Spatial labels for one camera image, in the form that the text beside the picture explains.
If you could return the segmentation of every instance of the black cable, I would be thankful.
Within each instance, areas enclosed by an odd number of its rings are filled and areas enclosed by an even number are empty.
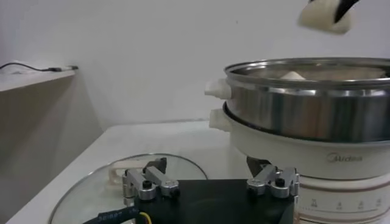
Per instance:
[[[38,68],[34,68],[34,67],[29,66],[29,65],[25,65],[25,64],[17,63],[17,62],[10,62],[10,63],[4,64],[4,65],[0,66],[0,69],[3,69],[3,68],[5,68],[7,66],[10,66],[10,65],[19,65],[19,66],[23,66],[23,67],[26,67],[26,68],[38,71],[38,72],[48,72],[48,71],[50,71],[48,68],[47,69],[38,69]]]
[[[126,207],[124,209],[99,213],[97,217],[83,224],[120,224],[130,219],[135,219],[139,215],[140,210],[136,207]]]
[[[19,66],[26,67],[26,68],[29,68],[29,69],[34,70],[34,71],[38,71],[38,72],[62,72],[62,71],[67,71],[67,70],[77,70],[79,68],[77,66],[68,66],[67,68],[59,68],[58,67],[58,68],[38,69],[38,68],[34,68],[32,66],[25,65],[22,63],[18,63],[18,62],[10,62],[10,63],[7,63],[7,64],[0,66],[0,70],[4,69],[5,67],[10,66],[10,65],[19,65]]]

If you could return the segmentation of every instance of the black cable on shelf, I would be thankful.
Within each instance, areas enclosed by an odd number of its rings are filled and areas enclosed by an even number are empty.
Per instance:
[[[29,66],[29,65],[25,65],[22,63],[18,63],[18,62],[10,62],[10,63],[7,63],[7,64],[0,66],[0,70],[4,69],[5,67],[8,67],[10,65],[18,65],[18,66],[26,67],[26,68],[29,68],[31,70],[38,71],[38,72],[62,72],[62,71],[67,71],[67,70],[76,70],[79,68],[77,66],[69,66],[67,68],[56,67],[56,68],[38,69],[38,68]]]

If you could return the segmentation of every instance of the glass lid rim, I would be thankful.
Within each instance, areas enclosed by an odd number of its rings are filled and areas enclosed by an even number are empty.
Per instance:
[[[206,174],[206,172],[200,167],[200,165],[198,165],[197,163],[195,163],[194,161],[184,157],[184,156],[179,156],[179,155],[175,155],[175,154],[170,154],[170,153],[142,153],[142,154],[137,154],[137,155],[132,155],[132,156],[128,156],[128,157],[125,157],[125,158],[122,158],[122,159],[117,159],[115,161],[112,161],[106,165],[103,165],[101,167],[98,167],[97,169],[94,169],[92,172],[88,173],[87,175],[85,175],[84,177],[82,177],[81,179],[79,179],[76,183],[74,183],[62,196],[61,198],[58,200],[58,202],[55,204],[55,206],[53,207],[53,210],[51,211],[50,213],[50,216],[49,216],[49,219],[48,219],[48,224],[52,224],[53,223],[53,219],[54,219],[54,215],[55,213],[57,212],[58,208],[60,207],[60,205],[62,204],[62,202],[64,201],[64,199],[77,187],[77,186],[80,186],[80,184],[82,184],[88,177],[90,177],[91,175],[93,175],[94,173],[102,170],[102,169],[105,169],[109,166],[111,166],[112,164],[118,162],[118,161],[124,161],[124,160],[127,160],[127,159],[134,159],[134,158],[138,158],[138,157],[142,157],[142,156],[171,156],[171,157],[176,157],[176,158],[179,158],[179,159],[184,159],[185,161],[193,164],[194,166],[196,166],[200,172],[202,172],[202,174],[205,176],[206,180],[208,180],[208,175]]]
[[[282,58],[271,60],[247,61],[230,65],[224,69],[228,78],[239,82],[259,84],[263,86],[280,88],[381,88],[390,85],[390,77],[379,79],[349,79],[349,80],[288,80],[266,77],[252,77],[237,72],[239,69],[247,68],[261,69],[275,65],[308,65],[308,66],[348,66],[351,68],[377,68],[390,71],[390,59],[386,58],[364,58],[364,57],[314,57],[314,58]]]

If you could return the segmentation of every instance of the metal rim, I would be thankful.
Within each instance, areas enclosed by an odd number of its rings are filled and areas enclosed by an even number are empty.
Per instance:
[[[356,147],[356,146],[365,147],[366,145],[385,145],[385,144],[388,145],[388,144],[390,144],[390,140],[388,140],[388,139],[382,139],[382,140],[379,140],[379,141],[366,141],[366,142],[364,142],[364,141],[331,141],[331,140],[319,139],[319,138],[309,138],[309,137],[301,137],[301,136],[283,135],[283,134],[281,134],[278,131],[265,129],[265,128],[259,127],[257,125],[251,124],[248,121],[242,120],[241,118],[239,118],[238,116],[234,115],[229,110],[226,102],[223,104],[222,109],[223,109],[224,113],[226,114],[226,116],[229,119],[233,120],[234,122],[236,122],[236,123],[238,123],[238,124],[240,124],[240,125],[242,125],[244,127],[250,128],[250,129],[252,129],[254,131],[260,131],[260,132],[263,132],[263,133],[266,133],[266,134],[269,134],[269,135],[274,135],[274,136],[279,136],[279,137],[283,137],[283,138],[293,139],[295,141],[321,142],[323,144],[343,144],[343,145],[351,145],[353,147]]]
[[[260,60],[238,63],[225,68],[227,76],[233,80],[240,82],[253,83],[263,86],[271,86],[275,88],[301,88],[301,89],[375,89],[390,85],[390,78],[380,79],[364,79],[364,80],[335,80],[335,81],[316,81],[316,80],[283,80],[261,77],[249,77],[236,73],[237,69],[247,68],[248,70],[255,68],[264,68],[265,66],[275,65],[293,65],[294,63],[301,65],[344,65],[365,68],[386,68],[390,70],[390,60],[384,58],[283,58],[273,60]]]
[[[49,220],[48,220],[48,224],[52,224],[52,221],[53,221],[53,218],[54,218],[54,214],[55,212],[57,211],[57,209],[59,208],[60,204],[62,203],[62,201],[72,192],[72,190],[74,190],[77,186],[79,186],[80,184],[82,184],[88,177],[90,177],[92,174],[104,169],[104,168],[107,168],[108,166],[111,166],[113,163],[116,163],[118,161],[124,161],[124,160],[127,160],[127,159],[134,159],[134,158],[137,158],[137,157],[141,157],[141,156],[172,156],[172,157],[176,157],[176,158],[180,158],[180,159],[184,159],[185,161],[188,161],[189,163],[195,165],[201,172],[202,174],[205,176],[206,180],[208,180],[208,176],[207,174],[205,173],[205,171],[198,165],[196,164],[194,161],[190,160],[190,159],[187,159],[186,157],[182,157],[182,156],[178,156],[178,155],[173,155],[173,154],[170,154],[170,153],[144,153],[144,154],[137,154],[137,155],[133,155],[133,156],[129,156],[129,157],[126,157],[126,158],[123,158],[123,159],[119,159],[119,160],[116,160],[116,161],[113,161],[113,162],[110,162],[104,166],[101,166],[99,168],[97,168],[96,170],[90,172],[89,174],[87,174],[85,177],[81,178],[78,182],[76,182],[74,185],[72,185],[71,188],[69,188],[69,190],[67,190],[65,192],[64,195],[62,195],[62,197],[60,198],[60,200],[57,202],[57,204],[54,206],[52,212],[50,213],[50,217],[49,217]]]

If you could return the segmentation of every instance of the midea logo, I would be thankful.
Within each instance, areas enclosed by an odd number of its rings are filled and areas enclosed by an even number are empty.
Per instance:
[[[363,160],[362,156],[342,156],[336,152],[329,153],[327,156],[327,161],[330,163],[336,163],[336,162],[360,162]]]

